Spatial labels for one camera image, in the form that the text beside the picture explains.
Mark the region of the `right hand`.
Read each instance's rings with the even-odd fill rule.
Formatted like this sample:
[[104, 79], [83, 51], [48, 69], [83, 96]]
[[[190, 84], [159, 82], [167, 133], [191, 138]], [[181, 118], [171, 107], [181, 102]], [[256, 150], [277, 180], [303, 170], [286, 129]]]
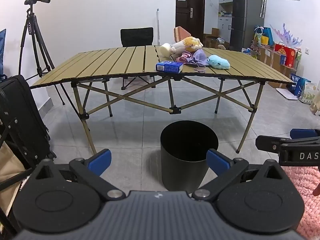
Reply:
[[314, 196], [319, 196], [320, 195], [320, 186], [318, 185], [312, 193]]

